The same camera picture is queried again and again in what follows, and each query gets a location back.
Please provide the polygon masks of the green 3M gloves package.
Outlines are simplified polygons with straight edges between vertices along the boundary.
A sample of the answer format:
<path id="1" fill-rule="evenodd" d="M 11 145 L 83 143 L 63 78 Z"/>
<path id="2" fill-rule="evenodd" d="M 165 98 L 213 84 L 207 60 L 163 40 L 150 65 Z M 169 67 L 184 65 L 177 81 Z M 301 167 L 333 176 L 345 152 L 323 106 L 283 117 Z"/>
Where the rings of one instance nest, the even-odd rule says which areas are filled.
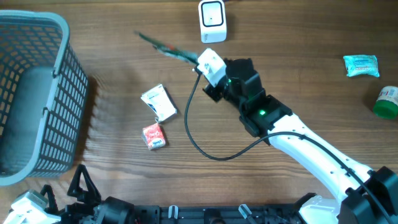
<path id="1" fill-rule="evenodd" d="M 182 60 L 184 62 L 193 64 L 194 66 L 198 65 L 198 56 L 196 53 L 179 49 L 170 44 L 165 44 L 159 40 L 156 40 L 147 35 L 144 35 L 142 32 L 135 31 L 134 33 L 136 35 L 138 35 L 144 41 L 150 43 L 153 46 L 153 48 L 158 50 L 160 53 L 162 53 L 168 57 L 173 57 L 173 58 Z"/>

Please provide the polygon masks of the white blue small box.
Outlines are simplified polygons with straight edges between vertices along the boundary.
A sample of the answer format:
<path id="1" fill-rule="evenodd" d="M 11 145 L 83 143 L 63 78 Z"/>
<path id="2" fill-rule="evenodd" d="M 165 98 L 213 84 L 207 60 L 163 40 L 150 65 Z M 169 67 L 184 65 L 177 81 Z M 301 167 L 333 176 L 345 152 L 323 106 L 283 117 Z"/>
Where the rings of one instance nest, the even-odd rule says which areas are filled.
<path id="1" fill-rule="evenodd" d="M 151 88 L 141 95 L 141 100 L 156 114 L 156 122 L 161 123 L 177 113 L 162 84 Z"/>

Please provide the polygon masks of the red white small packet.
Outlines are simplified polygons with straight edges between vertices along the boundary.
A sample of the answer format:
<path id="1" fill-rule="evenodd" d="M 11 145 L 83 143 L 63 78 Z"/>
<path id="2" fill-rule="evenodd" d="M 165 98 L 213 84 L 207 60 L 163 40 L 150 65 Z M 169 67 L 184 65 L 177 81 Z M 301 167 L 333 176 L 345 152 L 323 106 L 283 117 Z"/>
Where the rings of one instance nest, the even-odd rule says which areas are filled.
<path id="1" fill-rule="evenodd" d="M 166 145 L 165 136 L 159 123 L 143 128 L 142 138 L 148 150 L 158 149 Z"/>

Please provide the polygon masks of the light blue wipes packet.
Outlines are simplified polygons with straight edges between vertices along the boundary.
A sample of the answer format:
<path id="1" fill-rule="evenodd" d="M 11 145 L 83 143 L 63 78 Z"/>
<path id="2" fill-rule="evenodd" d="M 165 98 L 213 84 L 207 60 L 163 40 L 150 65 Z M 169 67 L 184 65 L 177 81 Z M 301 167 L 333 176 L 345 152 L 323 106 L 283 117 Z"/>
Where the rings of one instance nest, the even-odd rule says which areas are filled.
<path id="1" fill-rule="evenodd" d="M 345 55 L 343 57 L 347 77 L 370 75 L 380 77 L 377 57 L 375 55 Z"/>

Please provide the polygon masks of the green lid jar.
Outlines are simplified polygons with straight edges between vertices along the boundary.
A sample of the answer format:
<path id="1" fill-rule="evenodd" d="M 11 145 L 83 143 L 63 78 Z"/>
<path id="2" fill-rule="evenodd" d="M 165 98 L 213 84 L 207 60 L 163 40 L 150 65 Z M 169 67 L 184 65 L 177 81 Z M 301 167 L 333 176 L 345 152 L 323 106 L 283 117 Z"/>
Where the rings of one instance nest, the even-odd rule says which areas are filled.
<path id="1" fill-rule="evenodd" d="M 379 93 L 373 112 L 384 119 L 395 119 L 398 114 L 397 110 L 397 87 L 385 86 Z"/>

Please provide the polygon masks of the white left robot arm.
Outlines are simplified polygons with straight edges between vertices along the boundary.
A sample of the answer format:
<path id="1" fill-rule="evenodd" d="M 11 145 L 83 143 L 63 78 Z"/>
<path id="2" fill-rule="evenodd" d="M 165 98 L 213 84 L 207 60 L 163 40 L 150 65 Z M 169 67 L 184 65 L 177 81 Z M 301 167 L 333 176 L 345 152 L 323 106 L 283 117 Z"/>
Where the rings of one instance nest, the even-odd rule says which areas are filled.
<path id="1" fill-rule="evenodd" d="M 101 199 L 101 194 L 93 183 L 86 166 L 78 165 L 67 191 L 69 197 L 77 199 L 76 203 L 66 205 L 59 210 L 55 195 L 50 185 L 40 191 L 47 196 L 49 205 L 45 212 L 61 218 L 60 223 L 135 223 L 134 205 L 123 200 L 108 197 Z"/>

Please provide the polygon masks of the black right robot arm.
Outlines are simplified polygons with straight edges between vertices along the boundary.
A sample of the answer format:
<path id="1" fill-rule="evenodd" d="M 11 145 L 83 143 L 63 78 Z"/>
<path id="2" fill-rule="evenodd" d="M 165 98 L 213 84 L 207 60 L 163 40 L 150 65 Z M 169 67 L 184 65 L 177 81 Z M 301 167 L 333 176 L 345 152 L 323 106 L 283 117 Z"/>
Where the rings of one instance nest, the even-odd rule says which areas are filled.
<path id="1" fill-rule="evenodd" d="M 373 170 L 346 156 L 308 128 L 293 111 L 262 87 L 251 59 L 201 59 L 196 70 L 214 101 L 225 99 L 258 141 L 288 154 L 332 194 L 308 194 L 298 212 L 306 223 L 397 223 L 397 174 Z"/>

